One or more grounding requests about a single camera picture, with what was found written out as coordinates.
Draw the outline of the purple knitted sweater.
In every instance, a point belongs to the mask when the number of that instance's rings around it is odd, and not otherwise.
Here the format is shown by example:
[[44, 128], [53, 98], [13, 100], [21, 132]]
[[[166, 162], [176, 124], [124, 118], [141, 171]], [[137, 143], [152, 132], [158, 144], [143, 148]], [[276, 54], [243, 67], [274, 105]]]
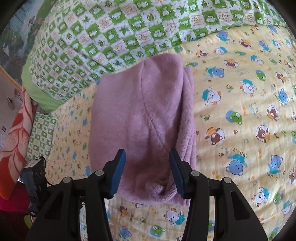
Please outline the purple knitted sweater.
[[192, 67], [175, 54], [158, 54], [102, 75], [91, 109], [92, 170], [124, 149], [120, 197], [146, 205], [188, 205], [174, 184], [169, 152], [176, 149], [183, 161], [196, 165], [193, 98]]

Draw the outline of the red floral blanket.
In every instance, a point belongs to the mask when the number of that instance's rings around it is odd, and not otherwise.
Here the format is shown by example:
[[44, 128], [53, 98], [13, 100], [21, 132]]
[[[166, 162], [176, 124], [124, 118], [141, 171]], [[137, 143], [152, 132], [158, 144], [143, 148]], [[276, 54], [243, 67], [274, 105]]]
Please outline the red floral blanket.
[[22, 88], [23, 103], [9, 130], [1, 152], [1, 198], [9, 200], [25, 166], [25, 157], [38, 104]]

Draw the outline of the green checkered pillow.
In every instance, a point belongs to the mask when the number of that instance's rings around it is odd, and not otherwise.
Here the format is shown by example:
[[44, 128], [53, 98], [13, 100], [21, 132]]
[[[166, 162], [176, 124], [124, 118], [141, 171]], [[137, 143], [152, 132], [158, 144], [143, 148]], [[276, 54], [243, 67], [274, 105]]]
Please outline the green checkered pillow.
[[52, 147], [53, 132], [57, 120], [51, 115], [37, 112], [26, 153], [26, 161], [33, 161], [40, 157], [48, 158]]

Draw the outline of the yellow bear print bedsheet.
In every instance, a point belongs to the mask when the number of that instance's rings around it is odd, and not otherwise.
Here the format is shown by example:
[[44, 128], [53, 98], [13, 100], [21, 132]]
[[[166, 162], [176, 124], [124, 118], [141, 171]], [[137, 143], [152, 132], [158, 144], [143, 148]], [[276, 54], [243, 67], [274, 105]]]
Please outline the yellow bear print bedsheet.
[[[295, 209], [295, 43], [283, 27], [246, 26], [208, 35], [166, 51], [193, 66], [197, 168], [212, 179], [229, 176], [273, 240]], [[57, 125], [46, 178], [91, 174], [88, 155], [92, 105], [98, 83], [53, 111]], [[172, 226], [167, 211], [180, 205], [106, 200], [114, 240], [181, 240], [185, 222]]]

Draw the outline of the green white patterned quilt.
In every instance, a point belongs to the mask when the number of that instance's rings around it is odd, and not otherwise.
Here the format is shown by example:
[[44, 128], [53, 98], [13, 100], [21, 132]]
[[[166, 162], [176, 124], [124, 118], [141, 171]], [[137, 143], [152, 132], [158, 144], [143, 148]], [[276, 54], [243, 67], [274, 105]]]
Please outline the green white patterned quilt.
[[286, 23], [268, 1], [53, 1], [32, 29], [23, 87], [53, 111], [106, 72], [243, 25]]

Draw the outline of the landscape wall picture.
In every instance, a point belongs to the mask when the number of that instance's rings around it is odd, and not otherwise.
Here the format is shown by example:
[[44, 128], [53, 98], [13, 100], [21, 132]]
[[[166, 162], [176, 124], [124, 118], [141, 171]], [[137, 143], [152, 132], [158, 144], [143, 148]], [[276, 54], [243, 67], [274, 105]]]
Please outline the landscape wall picture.
[[56, 1], [21, 1], [1, 33], [1, 66], [22, 84], [22, 70], [36, 35]]

